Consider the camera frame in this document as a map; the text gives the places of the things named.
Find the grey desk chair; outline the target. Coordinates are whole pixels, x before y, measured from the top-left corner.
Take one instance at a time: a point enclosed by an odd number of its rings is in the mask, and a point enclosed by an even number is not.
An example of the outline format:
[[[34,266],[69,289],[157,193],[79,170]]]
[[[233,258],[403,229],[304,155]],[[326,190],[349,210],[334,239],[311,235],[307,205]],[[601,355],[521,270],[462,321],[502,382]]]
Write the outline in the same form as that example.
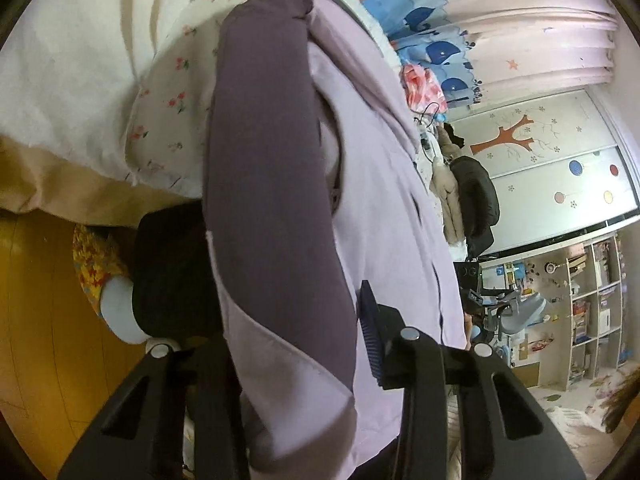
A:
[[[524,297],[517,288],[461,289],[463,310],[472,318],[471,344],[493,344],[540,321],[547,300],[539,292]]]

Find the pink checkered cloth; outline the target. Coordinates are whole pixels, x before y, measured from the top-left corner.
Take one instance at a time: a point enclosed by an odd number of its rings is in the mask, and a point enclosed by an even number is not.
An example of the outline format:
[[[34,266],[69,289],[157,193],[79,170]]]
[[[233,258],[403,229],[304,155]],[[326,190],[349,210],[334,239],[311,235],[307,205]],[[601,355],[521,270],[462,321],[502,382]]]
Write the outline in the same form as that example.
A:
[[[432,70],[406,64],[402,66],[401,79],[410,110],[416,113],[447,113],[445,93]]]

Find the white bookshelf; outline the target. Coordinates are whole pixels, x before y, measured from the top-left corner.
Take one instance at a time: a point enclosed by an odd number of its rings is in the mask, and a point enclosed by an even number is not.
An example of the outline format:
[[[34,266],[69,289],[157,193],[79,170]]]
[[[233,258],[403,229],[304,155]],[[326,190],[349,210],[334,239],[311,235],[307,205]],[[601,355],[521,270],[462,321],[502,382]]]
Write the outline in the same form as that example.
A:
[[[546,306],[513,339],[527,387],[565,391],[620,367],[624,266],[613,233],[525,261],[525,290]]]

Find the cherry print bed sheet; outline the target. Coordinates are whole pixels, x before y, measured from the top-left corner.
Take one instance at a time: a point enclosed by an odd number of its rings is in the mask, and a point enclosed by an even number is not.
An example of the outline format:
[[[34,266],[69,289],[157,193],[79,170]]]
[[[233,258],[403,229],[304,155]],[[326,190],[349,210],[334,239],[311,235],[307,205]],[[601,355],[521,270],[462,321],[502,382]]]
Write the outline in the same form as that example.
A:
[[[188,0],[142,78],[129,118],[131,181],[186,198],[202,196],[206,120],[221,25],[246,0]]]

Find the white power strip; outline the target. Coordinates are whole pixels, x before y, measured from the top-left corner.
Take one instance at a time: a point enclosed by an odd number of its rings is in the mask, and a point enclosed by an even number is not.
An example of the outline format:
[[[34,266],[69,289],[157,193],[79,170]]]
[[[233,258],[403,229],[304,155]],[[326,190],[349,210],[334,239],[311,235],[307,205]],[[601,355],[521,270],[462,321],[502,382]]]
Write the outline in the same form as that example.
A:
[[[421,148],[422,148],[422,153],[425,156],[426,159],[428,159],[430,162],[434,159],[434,157],[437,155],[437,153],[435,152],[432,142],[431,142],[431,133],[428,131],[427,128],[421,127],[420,128],[420,141],[421,141]]]

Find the lilac and purple jacket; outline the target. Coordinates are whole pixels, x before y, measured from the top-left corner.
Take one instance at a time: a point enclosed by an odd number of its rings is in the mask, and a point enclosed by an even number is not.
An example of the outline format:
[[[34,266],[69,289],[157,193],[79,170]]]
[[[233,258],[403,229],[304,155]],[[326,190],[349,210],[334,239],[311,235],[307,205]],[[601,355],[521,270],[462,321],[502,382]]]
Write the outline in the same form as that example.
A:
[[[206,233],[255,479],[384,479],[402,395],[378,386],[357,299],[464,348],[454,264],[399,80],[335,0],[224,20]]]

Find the colourful slipper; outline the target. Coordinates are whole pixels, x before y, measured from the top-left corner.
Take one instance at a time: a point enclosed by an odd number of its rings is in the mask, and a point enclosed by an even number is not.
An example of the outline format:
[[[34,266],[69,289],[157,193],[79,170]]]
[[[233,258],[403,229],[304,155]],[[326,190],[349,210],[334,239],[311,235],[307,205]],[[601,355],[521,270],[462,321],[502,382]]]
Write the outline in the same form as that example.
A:
[[[96,315],[126,344],[145,344],[151,336],[134,317],[134,282],[114,237],[76,224],[72,258],[80,288]]]

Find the black coat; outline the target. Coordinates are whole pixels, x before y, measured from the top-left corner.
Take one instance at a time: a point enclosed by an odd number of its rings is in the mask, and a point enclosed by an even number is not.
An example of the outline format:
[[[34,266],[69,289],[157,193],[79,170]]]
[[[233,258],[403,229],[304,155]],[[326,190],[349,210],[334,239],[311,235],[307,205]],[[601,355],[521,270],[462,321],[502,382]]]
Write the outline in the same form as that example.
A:
[[[462,153],[464,139],[448,122],[438,127],[438,143],[457,183],[459,217],[466,241],[466,260],[476,260],[494,244],[492,228],[500,219],[495,185],[475,158]]]

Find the white striped duvet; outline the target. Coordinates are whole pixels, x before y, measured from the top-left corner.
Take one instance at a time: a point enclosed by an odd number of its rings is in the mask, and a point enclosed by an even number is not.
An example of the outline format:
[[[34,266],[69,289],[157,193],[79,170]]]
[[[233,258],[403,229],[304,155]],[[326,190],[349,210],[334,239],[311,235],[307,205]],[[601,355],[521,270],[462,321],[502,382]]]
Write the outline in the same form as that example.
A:
[[[129,118],[188,0],[34,0],[1,51],[1,133],[116,180]],[[398,76],[357,27],[356,0],[246,0],[221,25],[203,158],[414,137]]]

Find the beige plush coat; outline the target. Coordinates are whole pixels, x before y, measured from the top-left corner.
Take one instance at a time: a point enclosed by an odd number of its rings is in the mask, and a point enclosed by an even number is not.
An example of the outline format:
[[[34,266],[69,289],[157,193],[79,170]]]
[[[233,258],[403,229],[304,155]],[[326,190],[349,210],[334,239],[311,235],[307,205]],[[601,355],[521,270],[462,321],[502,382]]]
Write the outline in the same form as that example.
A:
[[[463,216],[460,205],[458,180],[451,169],[451,163],[462,155],[461,148],[451,141],[444,126],[436,127],[437,142],[440,149],[432,162],[431,189],[440,200],[444,233],[449,245],[465,240]]]

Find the wardrobe with tree decal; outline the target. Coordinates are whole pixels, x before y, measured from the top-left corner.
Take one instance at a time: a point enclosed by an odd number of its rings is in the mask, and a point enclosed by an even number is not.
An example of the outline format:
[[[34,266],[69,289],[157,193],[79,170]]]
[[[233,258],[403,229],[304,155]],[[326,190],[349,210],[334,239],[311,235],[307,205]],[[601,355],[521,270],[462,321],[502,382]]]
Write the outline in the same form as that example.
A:
[[[639,212],[617,139],[585,90],[478,110],[451,123],[497,192],[500,219],[488,258],[551,245]]]

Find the whale print blue curtain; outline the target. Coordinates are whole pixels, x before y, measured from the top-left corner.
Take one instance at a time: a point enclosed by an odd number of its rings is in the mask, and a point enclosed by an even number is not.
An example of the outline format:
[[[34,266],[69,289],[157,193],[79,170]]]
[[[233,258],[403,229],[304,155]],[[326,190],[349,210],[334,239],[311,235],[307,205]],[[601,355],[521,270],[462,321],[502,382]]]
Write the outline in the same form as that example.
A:
[[[610,0],[360,0],[402,64],[431,70],[450,106],[605,84]]]

